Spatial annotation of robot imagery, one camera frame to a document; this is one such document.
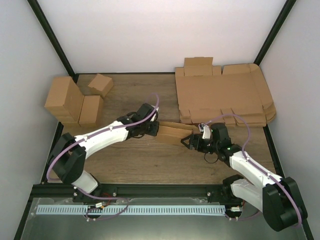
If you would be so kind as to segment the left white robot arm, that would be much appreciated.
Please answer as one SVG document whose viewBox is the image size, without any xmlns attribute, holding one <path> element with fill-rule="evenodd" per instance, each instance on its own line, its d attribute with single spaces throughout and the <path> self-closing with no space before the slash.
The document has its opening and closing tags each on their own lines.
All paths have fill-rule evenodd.
<svg viewBox="0 0 320 240">
<path fill-rule="evenodd" d="M 133 112 L 118 117 L 111 124 L 83 135 L 63 134 L 51 151 L 47 163 L 47 178 L 53 171 L 64 184 L 73 185 L 89 201 L 102 196 L 100 182 L 84 170 L 85 161 L 94 153 L 126 140 L 145 135 L 155 137 L 159 130 L 159 107 L 148 103 Z"/>
</svg>

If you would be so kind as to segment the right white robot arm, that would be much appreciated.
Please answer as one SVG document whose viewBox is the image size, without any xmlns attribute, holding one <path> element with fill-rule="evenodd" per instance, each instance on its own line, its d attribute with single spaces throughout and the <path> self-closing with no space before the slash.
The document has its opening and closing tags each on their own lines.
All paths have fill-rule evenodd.
<svg viewBox="0 0 320 240">
<path fill-rule="evenodd" d="M 223 198 L 240 198 L 259 210 L 276 232 L 300 226 L 308 217 L 298 184 L 291 177 L 281 177 L 256 162 L 243 147 L 232 143 L 224 123 L 200 124 L 200 133 L 182 138 L 190 150 L 216 154 L 217 159 L 239 174 L 224 180 Z"/>
</svg>

